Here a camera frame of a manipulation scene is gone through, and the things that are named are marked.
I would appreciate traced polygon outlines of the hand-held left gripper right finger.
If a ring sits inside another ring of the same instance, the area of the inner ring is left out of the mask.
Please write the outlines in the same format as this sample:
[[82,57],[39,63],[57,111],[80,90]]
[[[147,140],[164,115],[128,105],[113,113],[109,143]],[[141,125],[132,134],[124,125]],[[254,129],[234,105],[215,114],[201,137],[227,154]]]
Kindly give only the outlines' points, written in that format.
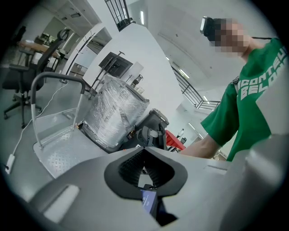
[[174,178],[182,188],[162,198],[166,217],[161,226],[153,218],[145,231],[222,231],[225,212],[233,198],[235,162],[190,157],[158,148],[145,151],[159,154],[174,169]]

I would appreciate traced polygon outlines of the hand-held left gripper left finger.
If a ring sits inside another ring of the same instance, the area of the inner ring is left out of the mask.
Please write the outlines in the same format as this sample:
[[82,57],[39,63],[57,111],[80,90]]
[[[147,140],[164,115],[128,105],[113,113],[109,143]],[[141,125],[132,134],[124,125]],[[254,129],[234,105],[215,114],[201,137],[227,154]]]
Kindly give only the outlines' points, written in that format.
[[53,231],[156,230],[156,221],[142,202],[117,196],[104,178],[108,164],[138,150],[132,148],[77,164],[43,186],[29,205]]

